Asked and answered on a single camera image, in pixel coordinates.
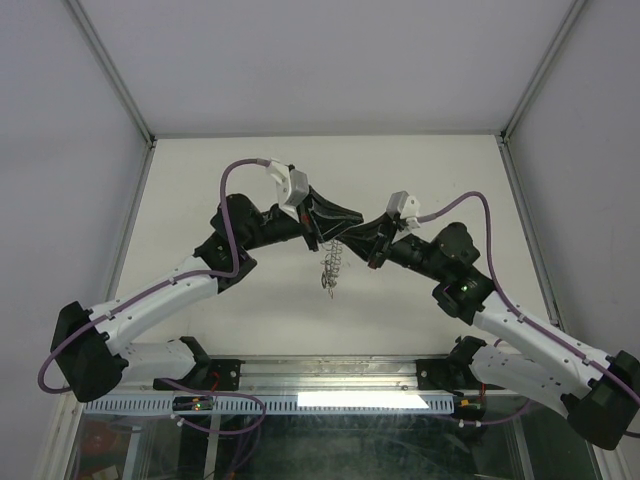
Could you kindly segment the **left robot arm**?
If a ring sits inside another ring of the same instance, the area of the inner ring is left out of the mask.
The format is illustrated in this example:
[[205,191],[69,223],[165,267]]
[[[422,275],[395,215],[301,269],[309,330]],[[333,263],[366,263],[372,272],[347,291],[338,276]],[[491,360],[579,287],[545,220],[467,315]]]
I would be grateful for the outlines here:
[[177,311],[242,281],[257,265],[251,250],[302,238],[316,251],[363,221],[361,213],[315,190],[295,206],[273,205],[265,212],[243,194],[226,196],[211,220],[213,233],[170,273],[134,294],[91,308],[74,301],[60,310],[50,359],[67,382],[62,390],[88,403],[125,381],[169,377],[201,387],[210,366],[195,341],[152,345],[142,361],[131,353],[133,341]]

